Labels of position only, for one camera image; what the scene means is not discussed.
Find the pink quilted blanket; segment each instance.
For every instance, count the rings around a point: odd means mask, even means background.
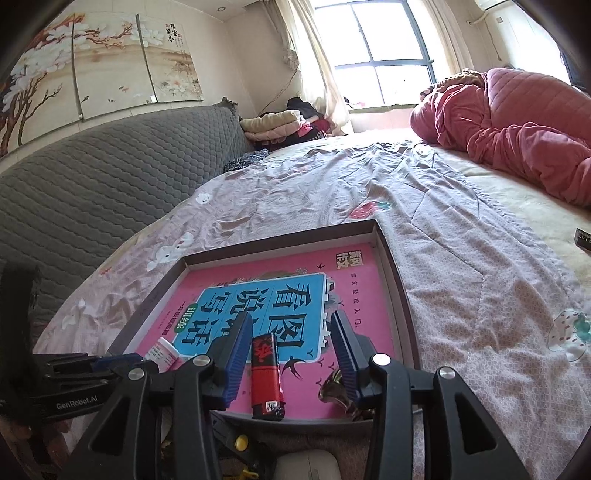
[[[539,73],[492,69],[485,81],[428,95],[411,115],[414,132],[591,206],[591,99]]]

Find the ceiling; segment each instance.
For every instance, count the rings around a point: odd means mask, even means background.
[[[176,0],[181,4],[201,10],[202,12],[218,18],[222,21],[229,20],[232,17],[244,13],[245,6],[254,3],[256,0]]]

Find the air conditioner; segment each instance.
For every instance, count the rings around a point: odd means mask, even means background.
[[[486,10],[487,8],[492,8],[495,5],[504,3],[506,0],[474,0],[480,8]]]

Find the bird illustration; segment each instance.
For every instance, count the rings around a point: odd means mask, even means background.
[[[293,374],[294,377],[296,377],[300,380],[303,380],[301,375],[296,370],[296,363],[297,362],[305,362],[305,360],[302,360],[301,358],[293,358],[290,355],[290,359],[285,363],[285,365],[283,365],[283,370],[281,370],[281,375],[283,375],[283,372],[289,368],[290,372]]]

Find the window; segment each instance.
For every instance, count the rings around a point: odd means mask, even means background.
[[[441,45],[420,2],[410,0],[313,0],[323,47],[342,94],[358,106],[418,103],[437,81],[433,56]]]

